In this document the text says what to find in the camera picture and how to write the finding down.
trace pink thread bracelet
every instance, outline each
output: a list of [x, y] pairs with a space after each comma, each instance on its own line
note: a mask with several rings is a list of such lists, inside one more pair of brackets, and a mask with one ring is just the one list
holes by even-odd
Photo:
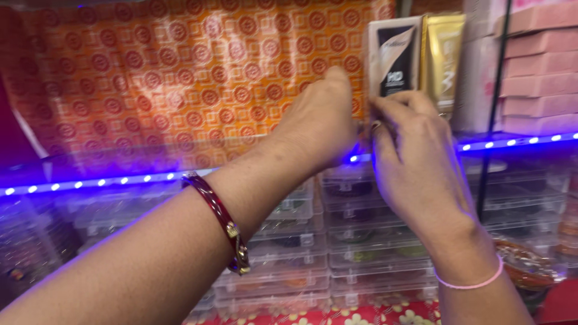
[[477, 289], [477, 288], [481, 288], [483, 286], [487, 286], [490, 283], [492, 283], [495, 279], [497, 279], [500, 274], [502, 274], [502, 271], [504, 269], [504, 261], [502, 259], [502, 257], [500, 255], [498, 256], [498, 260], [500, 261], [500, 266], [498, 267], [498, 272], [496, 272], [496, 274], [494, 274], [494, 276], [492, 276], [488, 281], [482, 282], [479, 285], [473, 285], [473, 286], [455, 286], [455, 285], [451, 285], [447, 282], [444, 282], [443, 280], [441, 280], [438, 276], [438, 273], [435, 271], [435, 269], [433, 269], [433, 273], [435, 274], [435, 277], [438, 279], [439, 283], [443, 284], [446, 287], [452, 288], [452, 289], [458, 289], [458, 290], [469, 290], [469, 289]]

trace hand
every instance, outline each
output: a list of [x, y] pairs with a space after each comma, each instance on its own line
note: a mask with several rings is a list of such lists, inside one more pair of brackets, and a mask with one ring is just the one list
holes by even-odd
[[357, 140], [357, 124], [351, 118], [351, 85], [345, 71], [330, 67], [324, 80], [307, 86], [272, 136], [304, 152], [315, 172], [341, 164]]
[[373, 166], [379, 191], [393, 211], [420, 238], [471, 225], [475, 210], [450, 127], [429, 98], [403, 91], [370, 102], [377, 117]]

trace stacked pink boxes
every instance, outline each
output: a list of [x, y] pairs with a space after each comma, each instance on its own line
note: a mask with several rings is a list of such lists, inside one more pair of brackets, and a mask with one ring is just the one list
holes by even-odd
[[542, 136], [578, 131], [576, 26], [578, 1], [512, 14], [508, 33], [514, 37], [506, 46], [501, 92], [504, 132]]

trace red bangle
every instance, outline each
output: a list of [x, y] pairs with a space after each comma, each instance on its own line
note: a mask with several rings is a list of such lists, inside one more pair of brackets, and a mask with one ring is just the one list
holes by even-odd
[[194, 187], [201, 197], [205, 199], [213, 213], [217, 217], [218, 222], [221, 224], [225, 235], [229, 239], [233, 250], [235, 251], [235, 257], [233, 261], [229, 264], [229, 269], [233, 272], [243, 275], [251, 270], [249, 266], [249, 255], [247, 254], [247, 247], [243, 243], [241, 234], [239, 232], [239, 227], [231, 219], [231, 215], [225, 208], [225, 205], [218, 198], [217, 194], [213, 191], [211, 186], [200, 177], [196, 172], [189, 172], [181, 178], [183, 181], [183, 188], [187, 186]]

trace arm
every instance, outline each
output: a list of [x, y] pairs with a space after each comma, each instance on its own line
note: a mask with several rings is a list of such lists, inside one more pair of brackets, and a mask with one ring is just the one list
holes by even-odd
[[[246, 241], [291, 190], [353, 147], [350, 103], [345, 72], [329, 69], [271, 136], [205, 177]], [[232, 257], [215, 215], [188, 187], [25, 293], [0, 323], [179, 324]]]
[[[372, 104], [378, 118], [372, 127], [374, 168], [384, 199], [422, 241], [446, 283], [471, 286], [491, 278], [498, 258], [475, 218], [448, 124], [415, 91], [374, 98]], [[505, 272], [478, 289], [440, 285], [439, 293], [445, 325], [533, 324]]]

